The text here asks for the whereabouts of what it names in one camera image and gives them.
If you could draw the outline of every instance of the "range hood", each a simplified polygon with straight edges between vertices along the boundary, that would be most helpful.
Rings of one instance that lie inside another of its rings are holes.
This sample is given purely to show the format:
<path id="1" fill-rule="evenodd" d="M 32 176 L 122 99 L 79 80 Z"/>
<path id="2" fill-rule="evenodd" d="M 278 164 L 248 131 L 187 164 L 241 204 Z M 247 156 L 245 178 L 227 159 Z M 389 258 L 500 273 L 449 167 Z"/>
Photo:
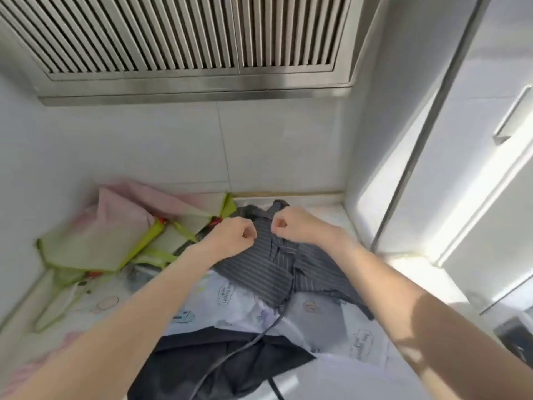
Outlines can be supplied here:
<path id="1" fill-rule="evenodd" d="M 386 1 L 0 0 L 0 38 L 48 105 L 343 96 Z"/>

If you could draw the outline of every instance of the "forearm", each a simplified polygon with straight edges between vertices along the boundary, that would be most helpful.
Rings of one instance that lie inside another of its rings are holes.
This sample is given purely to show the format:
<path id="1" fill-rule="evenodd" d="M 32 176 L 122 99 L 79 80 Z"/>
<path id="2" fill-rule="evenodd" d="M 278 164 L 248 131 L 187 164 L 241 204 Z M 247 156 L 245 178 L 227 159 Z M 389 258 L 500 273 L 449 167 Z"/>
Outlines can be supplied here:
<path id="1" fill-rule="evenodd" d="M 322 245 L 436 398 L 533 398 L 529 368 L 459 313 L 337 228 Z"/>
<path id="2" fill-rule="evenodd" d="M 215 262 L 201 244 L 39 370 L 10 400 L 120 400 L 190 289 Z"/>

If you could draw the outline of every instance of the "clothing pile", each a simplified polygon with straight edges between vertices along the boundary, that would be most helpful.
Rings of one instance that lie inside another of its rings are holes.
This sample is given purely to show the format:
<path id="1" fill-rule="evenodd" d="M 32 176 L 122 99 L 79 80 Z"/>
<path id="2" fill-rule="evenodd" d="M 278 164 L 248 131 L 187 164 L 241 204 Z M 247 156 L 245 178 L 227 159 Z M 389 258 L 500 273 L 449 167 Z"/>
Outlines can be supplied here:
<path id="1" fill-rule="evenodd" d="M 374 327 L 345 324 L 374 317 L 335 262 L 270 232 L 285 206 L 236 208 L 229 194 L 178 197 L 130 182 L 101 188 L 97 206 L 39 239 L 61 289 L 36 331 L 46 334 L 55 323 L 70 325 L 65 332 L 89 328 L 222 218 L 242 216 L 255 225 L 254 245 L 218 262 L 193 289 L 129 399 L 239 398 L 315 357 L 382 363 L 386 341 Z"/>

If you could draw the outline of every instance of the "hand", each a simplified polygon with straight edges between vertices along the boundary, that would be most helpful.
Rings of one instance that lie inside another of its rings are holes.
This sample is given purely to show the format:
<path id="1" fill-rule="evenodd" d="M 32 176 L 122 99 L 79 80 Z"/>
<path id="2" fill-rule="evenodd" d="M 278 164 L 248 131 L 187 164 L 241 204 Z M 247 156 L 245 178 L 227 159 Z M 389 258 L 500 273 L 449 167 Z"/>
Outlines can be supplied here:
<path id="1" fill-rule="evenodd" d="M 200 242 L 215 257 L 215 262 L 233 257 L 254 245 L 257 231 L 250 219 L 228 217 Z"/>
<path id="2" fill-rule="evenodd" d="M 297 206 L 284 208 L 272 219 L 272 233 L 295 243 L 320 245 L 329 228 L 335 227 Z"/>

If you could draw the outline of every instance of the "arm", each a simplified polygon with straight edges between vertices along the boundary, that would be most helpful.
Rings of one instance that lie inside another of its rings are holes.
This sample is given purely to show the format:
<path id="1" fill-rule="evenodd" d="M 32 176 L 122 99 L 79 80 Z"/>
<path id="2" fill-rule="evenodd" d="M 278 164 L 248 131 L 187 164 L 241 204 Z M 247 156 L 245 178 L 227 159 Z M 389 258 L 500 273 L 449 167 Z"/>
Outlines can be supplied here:
<path id="1" fill-rule="evenodd" d="M 533 398 L 526 364 L 341 228 L 288 207 L 272 232 L 316 244 L 335 260 L 435 398 Z"/>
<path id="2" fill-rule="evenodd" d="M 194 284 L 216 262 L 251 247 L 256 237 L 249 219 L 225 219 L 42 367 L 10 400 L 122 399 Z"/>

